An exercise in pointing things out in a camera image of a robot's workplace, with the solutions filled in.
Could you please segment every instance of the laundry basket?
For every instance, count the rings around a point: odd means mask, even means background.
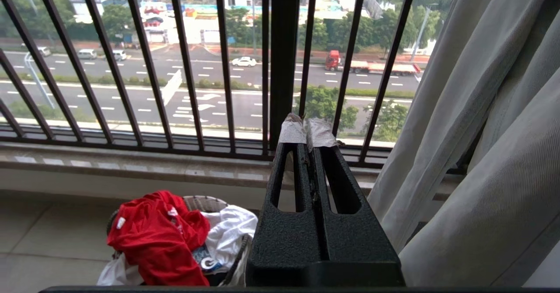
[[[218,213],[222,211],[229,204],[222,199],[209,197],[207,195],[188,195],[182,198],[185,201],[187,209],[199,210],[203,213]],[[111,231],[112,223],[118,215],[119,210],[115,210],[107,223],[107,235]],[[241,239],[241,249],[236,256],[234,263],[228,271],[225,279],[219,286],[240,286],[245,284],[245,265],[248,257],[248,251],[252,238],[249,235],[244,235]]]

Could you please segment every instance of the truck cab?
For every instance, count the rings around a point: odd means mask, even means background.
[[[341,64],[341,60],[338,50],[331,50],[326,55],[325,69],[329,71],[335,71],[337,70],[339,64]]]

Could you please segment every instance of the red cloth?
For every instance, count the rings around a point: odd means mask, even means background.
[[[120,206],[107,244],[138,265],[147,285],[207,286],[191,252],[204,244],[209,230],[200,211],[189,211],[181,197],[159,191]]]

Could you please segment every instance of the street lamp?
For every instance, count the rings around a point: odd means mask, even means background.
[[[428,21],[428,16],[430,15],[430,7],[436,6],[437,3],[431,3],[426,6],[426,14],[424,15],[424,21],[422,22],[422,26],[420,27],[420,32],[418,33],[418,38],[414,43],[414,49],[412,50],[412,56],[410,61],[414,61],[414,56],[416,55],[416,50],[418,50],[418,46],[420,45],[420,40],[422,39],[422,33],[424,33],[424,28],[426,27],[426,22]]]

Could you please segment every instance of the black frame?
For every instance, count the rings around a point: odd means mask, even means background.
[[[354,12],[361,11],[363,1],[364,0],[356,0]],[[142,24],[142,20],[140,19],[140,9],[138,8],[138,2],[136,2],[136,0],[128,0],[128,2],[130,3],[134,25],[140,40],[140,47],[142,48],[142,54],[146,63],[146,69],[148,71],[152,91],[154,92],[154,98],[156,99],[156,106],[164,128],[164,134],[159,135],[140,132],[138,121],[134,115],[128,94],[126,93],[126,87],[118,70],[116,60],[112,55],[112,48],[110,47],[108,36],[105,32],[101,16],[94,0],[85,0],[85,2],[90,15],[92,16],[94,26],[99,35],[100,43],[107,56],[107,62],[112,71],[112,76],[115,80],[118,93],[121,97],[126,115],[128,116],[128,120],[132,127],[132,132],[129,133],[111,132],[109,130],[106,119],[100,110],[98,101],[90,86],[90,82],[84,73],[84,69],[80,65],[76,55],[76,50],[72,46],[68,32],[64,28],[60,15],[58,14],[58,10],[54,7],[53,1],[43,0],[46,10],[54,23],[56,32],[58,33],[58,36],[68,53],[72,66],[74,66],[74,69],[78,74],[80,83],[84,88],[84,92],[86,93],[88,101],[90,102],[98,123],[100,124],[101,130],[99,132],[80,130],[80,128],[78,128],[74,116],[72,116],[72,113],[68,109],[62,94],[54,82],[54,78],[49,72],[43,58],[40,56],[40,53],[31,39],[30,33],[18,14],[17,9],[14,7],[14,3],[12,0],[2,0],[2,2],[6,7],[10,18],[16,25],[20,36],[23,38],[24,43],[29,48],[31,55],[36,60],[46,83],[50,87],[50,90],[56,99],[56,103],[60,106],[66,120],[68,120],[70,128],[51,127],[46,123],[44,116],[42,116],[40,110],[33,102],[30,94],[24,87],[23,82],[20,78],[18,78],[18,75],[10,65],[8,58],[6,58],[6,55],[0,49],[0,62],[2,63],[2,67],[8,74],[10,80],[12,80],[14,87],[16,87],[20,96],[38,122],[38,126],[25,126],[18,124],[16,120],[10,116],[8,109],[9,106],[6,106],[6,104],[2,106],[0,103],[0,110],[2,110],[4,116],[6,116],[7,121],[7,124],[4,124],[4,127],[0,124],[1,141],[102,147],[118,150],[179,153],[264,161],[272,160],[273,152],[276,150],[276,145],[278,144],[278,136],[280,135],[282,122],[284,121],[286,114],[292,111],[296,39],[298,35],[298,10],[300,0],[262,0],[262,6],[264,8],[271,8],[272,10],[271,12],[269,12],[269,10],[262,11],[262,140],[254,141],[235,139],[224,0],[216,0],[216,2],[218,8],[218,24],[220,27],[220,59],[222,61],[222,70],[224,72],[224,91],[229,135],[229,137],[225,139],[204,137],[202,133],[200,112],[196,102],[196,90],[194,88],[193,72],[189,57],[188,42],[186,41],[186,26],[184,25],[180,0],[171,0],[171,2],[175,13],[179,46],[182,53],[182,65],[186,77],[186,85],[188,87],[192,115],[194,117],[194,129],[196,130],[196,136],[181,136],[172,134],[158,86],[156,69],[154,68],[152,56],[148,48],[147,38],[144,34],[144,26]],[[314,22],[314,10],[312,8],[314,7],[315,2],[316,0],[309,0],[311,9],[308,10],[308,28],[306,31],[306,44],[304,47],[300,116],[305,115],[305,100],[308,85],[308,70]],[[364,144],[362,146],[347,146],[340,149],[350,166],[381,168],[391,151],[391,148],[370,148],[369,142],[372,138],[372,134],[374,133],[375,122],[378,119],[392,66],[396,58],[398,44],[400,42],[400,38],[402,37],[402,32],[404,30],[411,6],[412,0],[404,0],[395,30],[392,47],[382,75],[378,97],[376,97],[374,111],[371,115],[366,137],[364,138]],[[269,20],[271,17],[271,27],[269,28]],[[351,60],[352,54],[354,53],[354,43],[360,22],[360,14],[354,14],[353,18],[352,27],[350,28],[350,40],[348,51],[346,52],[346,60]],[[270,34],[271,40],[269,40],[269,30],[272,30]],[[268,78],[269,68],[271,71],[270,80]],[[332,130],[335,135],[338,131],[338,123],[340,122],[340,115],[342,114],[342,105],[344,102],[344,94],[346,93],[349,73],[350,62],[346,62],[344,64],[344,72],[342,73],[342,80],[340,82],[340,92],[336,106],[336,117]],[[244,147],[242,143],[250,143],[250,149]],[[463,174],[464,170],[454,169],[449,173]]]

